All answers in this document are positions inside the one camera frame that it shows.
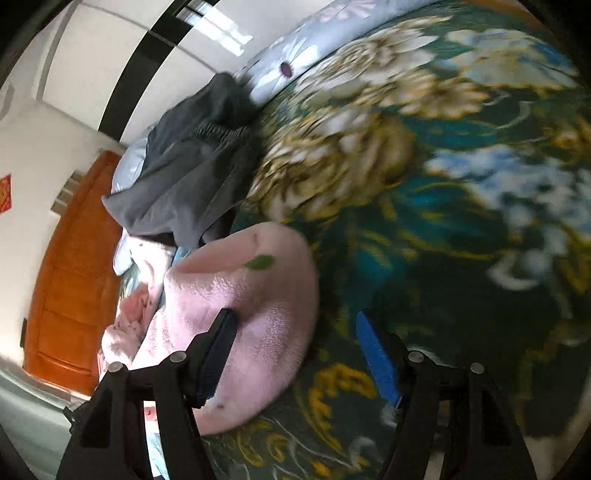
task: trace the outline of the floral bedspread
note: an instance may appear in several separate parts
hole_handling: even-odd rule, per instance
[[[355,40],[264,110],[235,229],[301,231],[321,316],[297,381],[207,440],[234,478],[375,478],[393,437],[364,310],[438,361],[480,362],[532,437],[564,432],[591,365],[591,103],[548,32],[457,1]]]

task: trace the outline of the pink clothing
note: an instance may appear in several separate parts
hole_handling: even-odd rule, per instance
[[[121,362],[130,368],[158,308],[174,249],[137,237],[129,237],[128,245],[141,283],[119,302],[115,321],[105,329],[101,346],[107,365]]]
[[[164,291],[166,306],[150,323],[131,368],[185,350],[224,307],[239,317],[216,394],[194,410],[201,434],[243,424],[291,384],[312,340],[319,296],[314,262],[299,233],[268,222],[207,244],[168,271]],[[147,420],[155,419],[147,413]]]

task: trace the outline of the wooden door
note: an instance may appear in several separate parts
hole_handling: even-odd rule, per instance
[[[91,395],[96,353],[113,323],[119,278],[112,258],[121,227],[100,200],[111,190],[119,156],[103,153],[61,217],[39,274],[25,338],[24,368],[35,377]]]

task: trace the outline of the pink blanket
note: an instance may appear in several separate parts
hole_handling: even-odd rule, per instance
[[[201,434],[248,421],[293,381],[313,336],[319,295],[299,233],[261,223],[207,244],[168,271],[164,292],[166,306],[152,319],[131,368],[157,365],[185,350],[224,307],[239,316],[216,394],[194,410]],[[157,429],[153,407],[146,420],[148,429]]]

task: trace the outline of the red decoration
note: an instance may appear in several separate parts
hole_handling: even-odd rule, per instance
[[[0,179],[0,213],[12,208],[11,176]]]

